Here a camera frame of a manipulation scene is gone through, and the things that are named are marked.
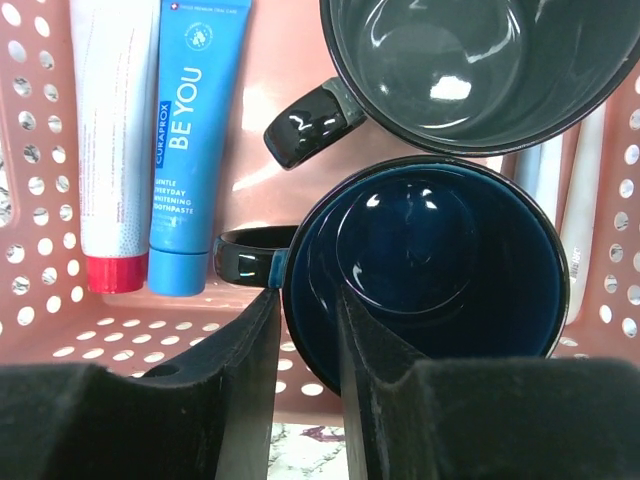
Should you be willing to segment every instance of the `light blue tube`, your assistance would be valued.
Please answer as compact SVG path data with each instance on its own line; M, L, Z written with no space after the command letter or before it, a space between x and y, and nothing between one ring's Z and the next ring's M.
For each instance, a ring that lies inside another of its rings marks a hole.
M162 0L149 289L204 290L220 158L251 0Z

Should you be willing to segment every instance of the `black mug handle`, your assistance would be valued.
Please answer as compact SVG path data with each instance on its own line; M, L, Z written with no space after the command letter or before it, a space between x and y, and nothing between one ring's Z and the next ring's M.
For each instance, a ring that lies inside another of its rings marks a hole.
M289 246L297 226L233 230L216 238L213 265L220 279L234 285L280 288Z
M291 170L362 125L366 116L339 78L331 78L276 117L264 142Z

